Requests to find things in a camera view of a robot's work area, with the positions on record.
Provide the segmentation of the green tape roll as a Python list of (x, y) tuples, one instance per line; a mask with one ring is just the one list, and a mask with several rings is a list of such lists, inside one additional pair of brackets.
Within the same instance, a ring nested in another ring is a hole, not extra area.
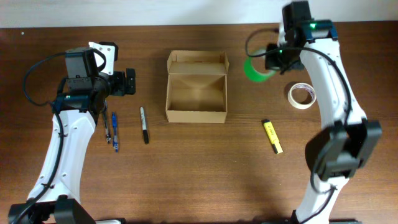
[(255, 83), (265, 82), (274, 76), (277, 72), (269, 70), (267, 73), (259, 72), (252, 64), (253, 57), (248, 56), (244, 62), (243, 70), (247, 78)]

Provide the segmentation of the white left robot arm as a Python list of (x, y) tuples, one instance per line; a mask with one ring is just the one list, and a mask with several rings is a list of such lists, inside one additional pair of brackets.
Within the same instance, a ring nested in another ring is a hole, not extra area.
[(56, 223), (95, 223), (80, 203), (88, 143), (106, 112), (106, 98), (136, 92), (134, 69), (114, 70), (118, 46), (113, 42), (90, 42), (61, 55), (67, 76), (48, 103), (53, 127), (46, 158), (26, 203), (11, 205), (9, 223), (44, 223), (50, 217)]

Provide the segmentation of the brown cardboard box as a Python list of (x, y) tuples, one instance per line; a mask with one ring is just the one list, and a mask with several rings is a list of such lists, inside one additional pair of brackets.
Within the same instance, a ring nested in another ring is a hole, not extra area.
[(165, 103), (168, 122), (223, 124), (228, 114), (228, 70), (223, 51), (171, 51)]

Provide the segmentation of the beige masking tape roll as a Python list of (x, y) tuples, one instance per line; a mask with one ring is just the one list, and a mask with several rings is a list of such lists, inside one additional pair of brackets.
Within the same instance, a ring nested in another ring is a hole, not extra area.
[(295, 109), (306, 110), (316, 102), (317, 96), (308, 83), (295, 83), (288, 91), (287, 99)]

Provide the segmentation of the yellow highlighter marker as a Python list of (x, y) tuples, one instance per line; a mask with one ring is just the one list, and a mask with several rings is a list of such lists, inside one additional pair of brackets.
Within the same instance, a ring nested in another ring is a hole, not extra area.
[(277, 133), (273, 127), (273, 124), (269, 119), (262, 120), (262, 125), (265, 129), (265, 132), (270, 140), (271, 146), (276, 154), (280, 154), (283, 152), (282, 146), (280, 145), (279, 138)]

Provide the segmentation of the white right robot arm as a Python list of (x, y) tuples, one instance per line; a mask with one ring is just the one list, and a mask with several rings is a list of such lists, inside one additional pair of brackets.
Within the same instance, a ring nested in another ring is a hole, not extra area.
[(338, 194), (376, 147), (381, 125), (356, 101), (332, 21), (314, 19), (308, 1), (283, 7), (279, 40), (267, 46), (265, 67), (281, 73), (305, 68), (310, 76), (322, 130), (305, 146), (310, 181), (289, 222), (329, 223)]

